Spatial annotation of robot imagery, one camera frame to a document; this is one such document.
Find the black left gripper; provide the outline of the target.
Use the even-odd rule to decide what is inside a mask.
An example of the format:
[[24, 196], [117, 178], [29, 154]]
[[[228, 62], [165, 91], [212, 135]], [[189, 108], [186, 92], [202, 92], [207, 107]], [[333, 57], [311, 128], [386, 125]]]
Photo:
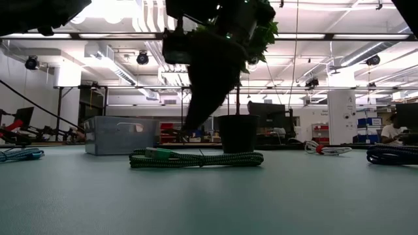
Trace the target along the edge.
[[[246, 46], [256, 28], [256, 0], [166, 0], [174, 30], [189, 38], [191, 100], [183, 130], [202, 125], [224, 102], [246, 69]], [[213, 69], [203, 65], [213, 62]]]

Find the white USB-C cable red tie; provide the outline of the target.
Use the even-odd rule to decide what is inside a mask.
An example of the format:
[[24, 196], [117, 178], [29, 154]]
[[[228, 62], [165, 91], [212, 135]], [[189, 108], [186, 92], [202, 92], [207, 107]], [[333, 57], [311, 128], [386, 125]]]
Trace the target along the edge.
[[352, 151], [350, 147], [326, 147], [314, 141], [304, 143], [304, 151], [309, 154], [337, 156]]

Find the red storage bins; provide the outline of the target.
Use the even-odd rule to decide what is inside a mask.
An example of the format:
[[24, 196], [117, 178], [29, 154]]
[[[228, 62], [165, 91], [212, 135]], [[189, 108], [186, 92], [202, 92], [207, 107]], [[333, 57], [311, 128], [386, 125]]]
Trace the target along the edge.
[[329, 144], [329, 125], [327, 123], [312, 124], [312, 140], [318, 144]]
[[174, 142], [176, 136], [172, 133], [173, 123], [160, 123], [160, 144]]

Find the black computer monitor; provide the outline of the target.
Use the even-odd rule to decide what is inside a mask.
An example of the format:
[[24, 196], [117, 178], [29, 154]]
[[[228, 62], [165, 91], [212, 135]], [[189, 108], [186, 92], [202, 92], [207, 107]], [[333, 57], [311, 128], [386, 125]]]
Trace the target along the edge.
[[14, 115], [14, 121], [20, 123], [21, 124], [20, 127], [30, 126], [33, 111], [34, 111], [33, 107], [17, 109]]
[[418, 130], [418, 103], [397, 104], [398, 122], [409, 130]]
[[285, 106], [283, 104], [268, 104], [249, 101], [247, 107], [249, 114], [259, 116], [259, 127], [285, 127]]

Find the clear plastic bin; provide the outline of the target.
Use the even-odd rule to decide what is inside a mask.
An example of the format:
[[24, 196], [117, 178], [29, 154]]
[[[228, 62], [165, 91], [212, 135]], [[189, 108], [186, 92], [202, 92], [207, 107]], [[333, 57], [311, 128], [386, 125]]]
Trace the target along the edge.
[[152, 147], [157, 121], [115, 116], [95, 116], [83, 122], [88, 154], [127, 155], [135, 149]]

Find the white square pillar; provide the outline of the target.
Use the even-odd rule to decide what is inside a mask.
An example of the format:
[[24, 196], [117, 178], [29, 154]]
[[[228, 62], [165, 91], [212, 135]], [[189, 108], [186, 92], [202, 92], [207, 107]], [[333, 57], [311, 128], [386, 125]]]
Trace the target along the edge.
[[354, 91], [332, 90], [328, 92], [327, 98], [330, 144], [352, 144], [352, 138], [357, 134]]

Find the blue storage bins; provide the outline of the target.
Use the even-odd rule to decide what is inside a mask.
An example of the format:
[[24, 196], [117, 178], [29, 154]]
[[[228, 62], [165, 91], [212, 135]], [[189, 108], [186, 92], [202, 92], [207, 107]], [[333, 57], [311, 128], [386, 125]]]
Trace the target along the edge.
[[383, 125], [380, 117], [358, 119], [357, 142], [364, 144], [376, 144], [381, 142], [382, 129]]

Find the person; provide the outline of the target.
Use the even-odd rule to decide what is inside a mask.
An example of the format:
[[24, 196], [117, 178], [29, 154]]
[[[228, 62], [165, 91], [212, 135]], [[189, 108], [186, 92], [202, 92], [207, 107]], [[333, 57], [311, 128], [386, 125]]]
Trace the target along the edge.
[[381, 131], [381, 143], [392, 146], [402, 146], [403, 142], [400, 140], [400, 137], [406, 133], [408, 129], [401, 126], [397, 114], [393, 114], [390, 117], [390, 121], [391, 124], [384, 126]]

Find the black metal frame stand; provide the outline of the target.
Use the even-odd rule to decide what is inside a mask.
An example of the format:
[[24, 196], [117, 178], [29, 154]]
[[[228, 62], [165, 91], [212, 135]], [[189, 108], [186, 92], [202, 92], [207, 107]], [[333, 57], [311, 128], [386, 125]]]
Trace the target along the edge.
[[105, 116], [108, 107], [108, 86], [55, 86], [58, 90], [56, 129], [83, 131], [85, 120]]

